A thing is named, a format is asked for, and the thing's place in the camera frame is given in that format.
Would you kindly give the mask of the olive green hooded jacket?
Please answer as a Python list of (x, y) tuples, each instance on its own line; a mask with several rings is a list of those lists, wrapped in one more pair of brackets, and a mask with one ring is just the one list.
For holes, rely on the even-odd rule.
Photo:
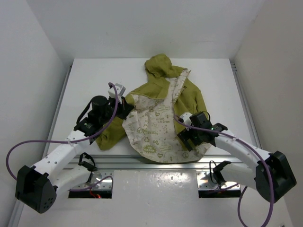
[(125, 97), (134, 109), (125, 120), (115, 117), (96, 139), (100, 150), (109, 150), (127, 137), (132, 148), (147, 159), (201, 159), (211, 144), (188, 151), (177, 136), (185, 127), (174, 120), (185, 112), (206, 111), (200, 89), (188, 79), (190, 70), (172, 65), (165, 54), (151, 57), (144, 65), (147, 83)]

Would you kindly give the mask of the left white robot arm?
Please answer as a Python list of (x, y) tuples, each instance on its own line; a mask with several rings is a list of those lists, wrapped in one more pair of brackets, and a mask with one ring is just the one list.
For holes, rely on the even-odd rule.
[(133, 108), (133, 104), (120, 95), (93, 97), (66, 140), (56, 141), (58, 147), (31, 167), (19, 169), (15, 197), (42, 214), (51, 208), (59, 194), (89, 182), (98, 171), (95, 163), (79, 160), (71, 171), (63, 173), (63, 169), (77, 155), (90, 159), (85, 149), (115, 117), (125, 120)]

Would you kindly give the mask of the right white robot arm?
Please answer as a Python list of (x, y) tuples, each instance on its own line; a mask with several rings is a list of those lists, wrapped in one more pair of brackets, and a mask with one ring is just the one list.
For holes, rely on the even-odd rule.
[(236, 182), (256, 190), (268, 202), (277, 202), (296, 186), (297, 180), (285, 154), (257, 148), (236, 137), (223, 124), (212, 124), (209, 118), (207, 112), (184, 113), (174, 117), (177, 123), (185, 127), (178, 137), (188, 151), (207, 143), (243, 163), (238, 165), (223, 161), (210, 168), (208, 177), (213, 185)]

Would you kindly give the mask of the white front cover panel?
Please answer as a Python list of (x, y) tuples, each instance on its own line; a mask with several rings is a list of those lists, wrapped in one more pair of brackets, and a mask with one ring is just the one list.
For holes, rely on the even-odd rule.
[(58, 197), (44, 214), (24, 207), (21, 227), (259, 227), (269, 203), (255, 190), (236, 198), (200, 198), (196, 174), (115, 171), (111, 199)]

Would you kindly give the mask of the aluminium frame rail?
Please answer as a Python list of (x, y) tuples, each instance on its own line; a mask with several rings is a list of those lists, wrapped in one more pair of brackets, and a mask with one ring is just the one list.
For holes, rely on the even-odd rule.
[(209, 167), (209, 162), (217, 165), (223, 161), (244, 165), (244, 161), (230, 155), (205, 155), (196, 161), (178, 162), (168, 160), (152, 160), (139, 155), (93, 155), (95, 164), (101, 169), (204, 169)]

